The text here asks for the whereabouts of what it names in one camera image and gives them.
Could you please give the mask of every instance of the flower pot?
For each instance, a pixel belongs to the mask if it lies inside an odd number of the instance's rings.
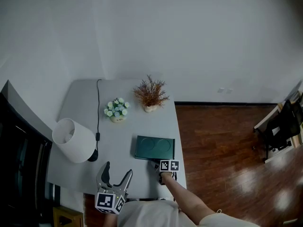
[[[115,117],[115,116],[110,117],[110,120],[114,123],[122,122],[125,119],[126,117],[124,115],[120,115],[119,117]]]
[[[158,105],[153,105],[153,106],[145,106],[144,111],[147,113],[150,113],[152,111],[155,111],[158,108]]]

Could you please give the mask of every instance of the person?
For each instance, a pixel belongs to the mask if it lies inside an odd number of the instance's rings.
[[[161,173],[162,181],[176,202],[167,200],[128,202],[118,216],[106,214],[103,227],[258,227],[223,213],[215,213],[171,175],[170,172]]]

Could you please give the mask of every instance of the baseboard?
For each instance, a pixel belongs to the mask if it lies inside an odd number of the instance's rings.
[[[227,102],[175,101],[175,105],[183,105],[183,106],[271,106],[271,105],[277,105],[277,103],[227,103]]]

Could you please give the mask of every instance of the potted plant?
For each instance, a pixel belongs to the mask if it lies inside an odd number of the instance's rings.
[[[129,108],[129,106],[129,103],[125,103],[123,98],[116,98],[115,100],[108,102],[107,107],[104,109],[104,113],[112,122],[121,122],[126,119],[127,108]]]
[[[169,100],[169,96],[165,96],[165,91],[162,87],[164,81],[153,81],[150,75],[147,75],[148,82],[142,80],[139,87],[134,88],[134,94],[142,103],[145,112],[150,113],[158,107],[163,107],[163,102]]]

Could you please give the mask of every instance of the lamp base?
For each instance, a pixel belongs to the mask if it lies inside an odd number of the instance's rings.
[[[98,159],[98,152],[95,149],[94,153],[91,155],[91,157],[88,159],[88,161],[93,162],[93,161],[96,161],[97,159]]]

